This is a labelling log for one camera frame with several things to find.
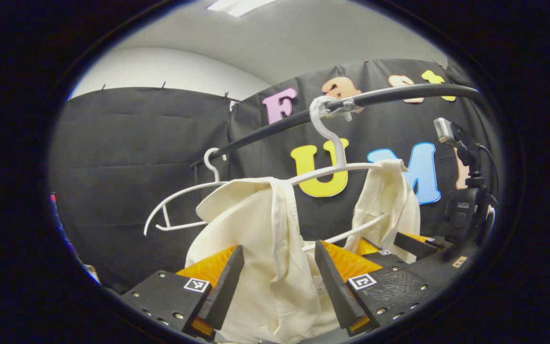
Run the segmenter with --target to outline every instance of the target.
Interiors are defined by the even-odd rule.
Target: pink letter
[[[296,90],[292,87],[284,89],[283,91],[270,97],[264,98],[262,104],[266,106],[269,124],[273,124],[284,118],[284,116],[281,115],[282,113],[286,114],[286,116],[290,116],[292,114],[292,103],[290,103],[288,98],[296,98]]]

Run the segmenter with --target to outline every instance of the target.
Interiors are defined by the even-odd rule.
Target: black fabric
[[[183,268],[201,227],[159,231],[162,211],[143,235],[148,215],[166,196],[195,184],[189,164],[226,144],[229,103],[222,97],[159,88],[118,88],[72,98],[53,133],[52,189],[63,225],[83,262],[118,292],[157,269]],[[218,167],[227,180],[227,166]],[[198,182],[213,181],[205,166]],[[171,223],[200,221],[196,205],[213,188],[168,204]]]
[[[464,73],[460,65],[455,60],[451,59],[451,57],[449,61],[447,61],[447,67],[444,71],[453,83],[476,88],[476,84]]]
[[[388,77],[405,75],[415,84],[428,83],[421,75],[432,70],[443,77],[445,82],[452,81],[436,63],[409,59],[373,60],[366,63],[338,65],[328,70],[310,72],[271,88],[258,92],[234,107],[229,126],[229,139],[237,140],[251,131],[268,125],[264,98],[272,96],[289,87],[297,91],[297,97],[291,100],[292,115],[307,109],[312,100],[322,96],[322,85],[337,76],[346,76],[363,92],[391,87]],[[474,138],[486,143],[489,131],[489,148],[494,157],[502,158],[498,145],[494,120],[484,114],[478,114],[475,106],[467,99],[457,97],[454,102],[440,97],[425,98],[420,104],[408,104],[403,101],[388,102],[366,107],[360,114],[353,115],[351,122],[341,116],[324,119],[325,126],[341,138],[349,140],[345,152],[347,162],[366,162],[371,151],[388,148],[408,166],[411,151],[417,143],[434,144],[434,164],[437,187],[441,200],[436,203],[422,204],[421,233],[432,236],[444,230],[441,214],[445,210],[447,194],[455,189],[458,171],[454,151],[450,146],[438,141],[434,130],[434,119],[444,117],[456,122],[474,135]],[[317,146],[315,166],[330,166],[330,155],[323,150],[325,140],[310,124],[295,127],[273,135],[272,137],[250,144],[231,153],[231,178],[273,176],[288,179],[296,175],[295,161],[290,152],[299,146],[313,144]],[[490,183],[489,160],[483,157],[483,172]],[[333,237],[351,228],[353,208],[364,185],[366,171],[349,172],[345,189],[334,197],[314,198],[295,187],[296,204],[299,212],[301,235],[305,240]],[[328,181],[330,177],[319,178]]]
[[[427,83],[421,74],[428,69],[451,82],[435,63],[375,60],[304,74],[258,92],[238,103],[232,112],[230,101],[222,97],[175,89],[105,89],[72,98],[54,133],[51,163],[52,191],[57,193],[70,240],[80,259],[96,268],[103,284],[118,292],[127,291],[155,270],[179,270],[202,226],[159,231],[154,227],[164,224],[159,212],[144,237],[144,222],[166,196],[196,183],[213,181],[212,172],[205,166],[199,167],[196,181],[189,168],[193,161],[202,159],[207,149],[222,147],[268,125],[262,104],[265,97],[294,87],[294,116],[322,96],[321,86],[336,76],[349,77],[357,89],[367,92],[391,87],[388,77],[392,74],[408,76],[417,84]],[[330,130],[349,140],[346,154],[350,163],[366,162],[369,152],[388,148],[408,166],[417,143],[434,144],[441,200],[420,206],[422,235],[443,234],[441,214],[458,178],[452,148],[437,139],[435,118],[445,117],[469,130],[491,149],[499,166],[504,166],[495,120],[478,116],[474,105],[461,97],[454,102],[440,97],[426,98],[421,104],[389,102],[366,107],[353,117],[351,122],[341,117],[323,120]],[[324,141],[307,124],[249,144],[232,152],[228,161],[214,159],[212,164],[218,167],[223,181],[265,176],[288,179],[296,175],[290,152],[299,146],[317,146],[316,168],[331,165],[329,154],[322,148]],[[483,172],[489,181],[486,157]],[[305,240],[326,239],[351,228],[365,175],[366,170],[349,172],[347,186],[334,197],[315,198],[295,187]],[[506,181],[501,179],[500,185],[506,185]],[[200,221],[196,205],[212,190],[203,189],[171,201],[168,213],[172,224]]]

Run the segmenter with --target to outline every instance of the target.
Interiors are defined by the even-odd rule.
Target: cream cloth
[[[384,213],[389,220],[347,239],[354,252],[360,237],[399,255],[415,256],[393,246],[397,231],[419,234],[419,204],[402,172],[401,160],[378,161],[369,170],[352,225]],[[231,181],[197,206],[208,225],[196,237],[186,267],[233,245],[243,245],[245,265],[220,331],[227,340],[253,344],[260,339],[296,344],[339,327],[328,293],[320,287],[313,252],[303,252],[292,185],[276,178]]]

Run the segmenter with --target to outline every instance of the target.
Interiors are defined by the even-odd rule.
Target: fabric
[[[159,212],[144,236],[144,223],[166,196],[213,181],[205,167],[196,181],[188,166],[209,148],[228,143],[229,103],[199,92],[125,87],[65,104],[52,134],[50,190],[80,259],[94,266],[105,287],[123,293],[159,269],[184,267],[202,227],[159,231]],[[227,161],[212,164],[222,180],[229,178]],[[214,189],[171,201],[171,224],[198,221],[196,205]]]
[[[375,166],[367,174],[353,226],[391,212],[389,222],[361,234],[396,252],[396,231],[404,227],[407,233],[419,233],[419,205],[402,176],[402,161]],[[186,267],[229,246],[244,247],[245,265],[220,331],[227,340],[295,344],[339,327],[328,293],[319,287],[314,253],[302,251],[314,242],[301,237],[289,182],[270,177],[236,179],[207,196],[197,214],[208,225],[190,246]],[[357,241],[357,236],[350,237],[347,246],[354,250]],[[411,263],[414,257],[405,260]]]

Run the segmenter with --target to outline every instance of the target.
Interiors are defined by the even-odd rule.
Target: blue letter m
[[[417,201],[419,204],[434,203],[441,199],[441,192],[436,187],[436,171],[434,170],[434,144],[423,142],[418,143],[411,151],[409,170],[404,172],[404,177],[415,189],[417,185]],[[398,159],[396,154],[387,148],[384,150],[373,150],[366,159],[375,162],[385,159]]]

